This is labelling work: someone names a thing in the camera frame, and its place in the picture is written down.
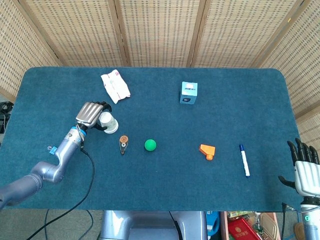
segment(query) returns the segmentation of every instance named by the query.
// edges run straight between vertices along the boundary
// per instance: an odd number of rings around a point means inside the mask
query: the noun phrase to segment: black wire
[[[74,205],[72,208],[70,208],[68,211],[66,211],[65,213],[61,214],[60,216],[57,216],[55,219],[49,221],[48,223],[44,224],[42,227],[40,227],[37,231],[35,231],[30,237],[28,237],[26,240],[30,240],[32,239],[35,235],[37,235],[42,229],[44,229],[46,226],[48,226],[49,224],[52,224],[53,222],[57,221],[58,219],[62,218],[63,216],[67,215],[68,213],[70,213],[72,210],[74,210],[76,207],[78,207],[80,204],[83,203],[83,201],[88,197],[91,187],[92,187],[92,183],[94,182],[94,177],[95,177],[95,163],[92,160],[92,158],[90,157],[90,155],[81,147],[81,152],[83,152],[85,155],[88,156],[88,158],[91,161],[92,164],[92,177],[91,177],[91,182],[88,188],[88,191],[86,192],[84,198],[82,198],[82,200],[80,202],[78,202],[76,205]]]
[[[48,217],[48,212],[50,209],[48,209],[45,213],[45,218],[44,218],[44,225],[47,223],[47,217]],[[45,240],[48,240],[48,235],[47,235],[47,226],[44,227],[44,235],[45,235]]]
[[[172,221],[173,221],[173,223],[175,225],[176,230],[178,231],[179,240],[184,240],[183,237],[182,237],[181,229],[180,229],[180,226],[179,226],[178,222],[174,219],[174,217],[172,216],[170,211],[169,211],[169,214],[170,214],[170,216],[172,218]]]
[[[12,102],[9,101],[4,101],[0,103],[0,113],[3,114],[8,114],[8,112],[10,112],[14,106],[14,104]]]
[[[286,208],[287,204],[284,202],[282,203],[282,215],[283,215],[283,221],[282,221],[282,231],[281,231],[281,240],[284,240],[284,233],[285,233],[285,223],[286,223]]]
[[[3,116],[3,131],[6,132],[6,125],[8,124],[9,117],[7,118],[7,114],[0,114],[0,116]]]
[[[46,211],[46,213],[45,213],[44,224],[47,223],[47,217],[48,217],[48,212],[49,212],[49,210],[50,210],[50,209],[48,209],[48,210]],[[87,231],[85,231],[84,234],[81,235],[81,237],[80,237],[78,240],[81,240],[81,239],[92,229],[92,227],[93,227],[93,225],[94,225],[94,218],[92,217],[91,213],[90,213],[88,210],[86,210],[86,211],[87,211],[87,213],[90,215],[90,218],[91,218],[91,226],[88,228]],[[47,226],[44,227],[44,235],[45,235],[45,240],[48,240]]]
[[[92,217],[91,213],[90,213],[88,210],[86,210],[86,211],[87,211],[88,214],[90,215],[90,218],[91,218],[91,226],[88,228],[87,231],[85,231],[84,234],[81,235],[81,237],[79,237],[78,240],[81,240],[81,239],[92,229],[92,226],[94,225],[94,218]]]

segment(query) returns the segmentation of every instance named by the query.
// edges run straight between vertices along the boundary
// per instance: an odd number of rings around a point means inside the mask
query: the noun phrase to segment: robotic arm
[[[320,162],[316,149],[298,138],[296,146],[288,141],[294,167],[295,181],[279,180],[303,197],[301,213],[306,240],[320,240]]]
[[[86,102],[76,116],[76,125],[64,137],[54,155],[59,164],[54,165],[45,161],[38,162],[26,176],[0,188],[0,210],[6,205],[13,206],[21,203],[38,192],[43,181],[57,184],[62,181],[67,165],[74,152],[81,146],[87,135],[87,129],[96,128],[104,131],[106,127],[98,125],[100,114],[111,106],[106,102]]]

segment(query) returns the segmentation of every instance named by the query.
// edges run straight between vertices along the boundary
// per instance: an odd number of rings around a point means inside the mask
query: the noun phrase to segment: woven screen
[[[298,124],[301,140],[308,146],[314,146],[320,153],[320,113],[303,120]]]
[[[0,87],[14,102],[27,69],[58,63],[11,0],[0,1],[0,29]]]
[[[320,100],[320,1],[312,0],[262,64],[285,76],[295,114]]]
[[[67,66],[122,66],[107,0],[22,0]]]
[[[195,67],[250,67],[295,0],[212,0]]]
[[[133,66],[186,67],[198,0],[120,0]]]

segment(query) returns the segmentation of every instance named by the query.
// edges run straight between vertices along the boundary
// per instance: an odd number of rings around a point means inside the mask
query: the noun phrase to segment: small blue box
[[[194,104],[198,94],[198,83],[195,82],[182,82],[180,103],[181,104]]]

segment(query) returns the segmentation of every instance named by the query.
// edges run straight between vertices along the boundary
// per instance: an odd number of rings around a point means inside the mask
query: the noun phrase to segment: white marker
[[[248,178],[248,177],[250,177],[250,172],[249,172],[249,167],[248,167],[248,163],[247,163],[245,148],[242,144],[239,145],[239,148],[240,148],[240,152],[241,152],[245,176]]]

